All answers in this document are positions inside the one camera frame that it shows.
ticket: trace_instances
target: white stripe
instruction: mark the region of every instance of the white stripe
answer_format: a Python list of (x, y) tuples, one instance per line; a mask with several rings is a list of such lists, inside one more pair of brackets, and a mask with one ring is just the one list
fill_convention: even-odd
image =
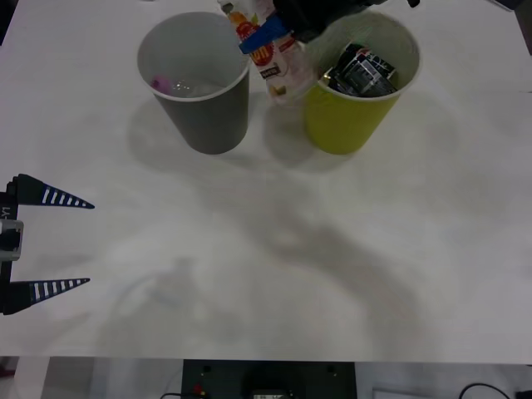
[(44, 197), (42, 197), (43, 204), (47, 202), (48, 194), (50, 194), (50, 187), (47, 187), (47, 190), (44, 192)]

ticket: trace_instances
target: floor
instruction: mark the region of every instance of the floor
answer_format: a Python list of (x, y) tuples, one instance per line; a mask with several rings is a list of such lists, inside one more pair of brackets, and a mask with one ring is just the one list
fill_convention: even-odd
[[(180, 391), (182, 367), (179, 360), (53, 358), (42, 399), (158, 399)], [(527, 366), (357, 363), (356, 370), (359, 399), (455, 399), (472, 382), (495, 385), (510, 397), (532, 389), (532, 367)], [(500, 396), (477, 388), (465, 397), (476, 398)]]

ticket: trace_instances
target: pink object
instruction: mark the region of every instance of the pink object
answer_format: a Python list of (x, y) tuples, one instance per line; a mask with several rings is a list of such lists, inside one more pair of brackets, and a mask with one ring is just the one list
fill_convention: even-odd
[(171, 96), (172, 93), (172, 82), (170, 79), (157, 75), (153, 78), (151, 81), (151, 87), (156, 89), (158, 92), (166, 94), (167, 96)]

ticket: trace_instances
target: table surface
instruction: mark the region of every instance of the table surface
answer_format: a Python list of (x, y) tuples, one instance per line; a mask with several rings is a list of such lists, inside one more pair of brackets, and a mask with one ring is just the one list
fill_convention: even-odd
[(0, 48), (0, 181), (96, 205), (24, 208), (13, 279), (89, 277), (0, 318), (0, 353), (532, 361), (532, 61), (485, 0), (393, 0), (422, 74), (364, 148), (327, 155), (254, 71), (244, 142), (194, 153), (140, 82), (142, 37), (211, 0), (21, 0)]

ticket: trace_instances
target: black device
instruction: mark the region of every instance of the black device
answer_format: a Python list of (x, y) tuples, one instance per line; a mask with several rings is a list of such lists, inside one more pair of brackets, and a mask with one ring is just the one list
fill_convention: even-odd
[(22, 252), (24, 223), (17, 220), (19, 205), (94, 209), (93, 204), (28, 175), (16, 176), (7, 184), (6, 192), (0, 193), (0, 313), (4, 315), (18, 313), (90, 281), (11, 281), (12, 263)]
[(185, 360), (182, 397), (207, 399), (356, 399), (351, 362)]

